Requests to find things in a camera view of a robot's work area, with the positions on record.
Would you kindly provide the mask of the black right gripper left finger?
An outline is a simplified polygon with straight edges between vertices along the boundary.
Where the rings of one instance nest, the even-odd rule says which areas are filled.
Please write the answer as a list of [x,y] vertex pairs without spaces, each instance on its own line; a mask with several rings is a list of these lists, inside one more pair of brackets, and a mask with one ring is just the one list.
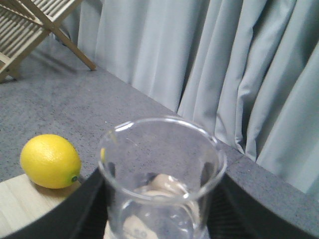
[[105,181],[98,169],[66,200],[6,239],[102,239],[108,220]]

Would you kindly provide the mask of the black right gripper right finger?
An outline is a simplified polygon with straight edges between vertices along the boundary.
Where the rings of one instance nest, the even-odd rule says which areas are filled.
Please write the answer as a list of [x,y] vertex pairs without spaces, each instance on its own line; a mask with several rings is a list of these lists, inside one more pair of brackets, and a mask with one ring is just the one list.
[[271,212],[225,175],[213,190],[210,239],[317,239]]

